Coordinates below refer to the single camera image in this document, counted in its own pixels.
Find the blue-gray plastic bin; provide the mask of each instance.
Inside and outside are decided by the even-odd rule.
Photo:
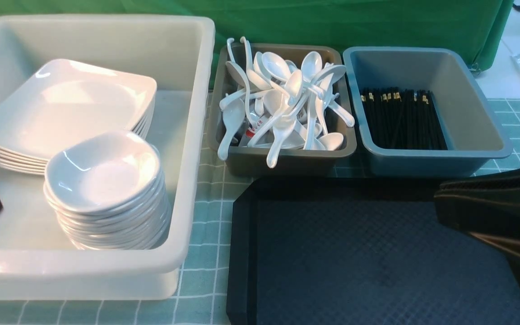
[[[465,177],[512,143],[460,56],[446,49],[351,47],[343,53],[348,86],[369,167],[378,176]],[[430,90],[449,150],[384,149],[373,143],[364,88]]]

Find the gray plastic bin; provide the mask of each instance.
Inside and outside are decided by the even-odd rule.
[[[487,99],[458,54],[445,49],[351,47],[343,53],[353,108],[371,172],[379,176],[465,177],[511,154]],[[449,150],[379,148],[361,102],[364,88],[431,90]]]
[[[244,46],[242,44],[233,43],[232,51],[236,62],[244,67],[246,65]],[[292,60],[297,66],[301,66],[306,54],[310,51],[317,51],[322,56],[324,62],[342,64],[340,53],[330,47],[252,44],[252,57],[254,57],[254,53],[257,51],[262,53],[276,53],[287,60]],[[226,47],[224,47],[219,56],[218,70],[216,72],[208,119],[208,144],[213,150],[218,150],[219,143],[226,132],[222,122],[219,102],[225,94],[231,94],[237,90],[237,83],[234,82],[226,70],[225,62],[227,59],[228,52]],[[340,93],[337,103],[345,109],[351,110],[348,85],[345,78],[342,78],[334,85],[334,91]],[[226,161],[227,168],[230,173],[235,176],[327,175],[330,169],[334,167],[336,160],[348,157],[355,152],[357,148],[357,138],[354,128],[347,127],[344,121],[339,119],[334,113],[326,114],[326,125],[328,126],[329,132],[340,132],[344,135],[344,143],[339,150],[316,151],[283,149],[280,152],[278,164],[274,169],[270,169],[266,165],[268,149],[231,146]]]

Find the white floor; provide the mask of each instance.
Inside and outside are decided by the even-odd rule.
[[[515,54],[520,54],[520,12],[511,10],[492,68],[477,76],[487,98],[520,98],[520,74],[511,59]]]

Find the green backdrop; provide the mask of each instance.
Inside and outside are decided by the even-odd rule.
[[[338,51],[366,45],[444,47],[485,70],[493,64],[511,4],[512,0],[0,0],[0,16],[206,16],[216,25],[216,55],[227,37],[245,35],[252,43],[325,45]]]

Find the stack of plates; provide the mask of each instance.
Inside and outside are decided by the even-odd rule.
[[[133,132],[112,131],[47,164],[43,193],[78,249],[150,249],[172,214],[159,152]]]
[[[0,167],[43,175],[56,153],[104,132],[146,138],[156,88],[146,76],[48,62],[0,104]]]

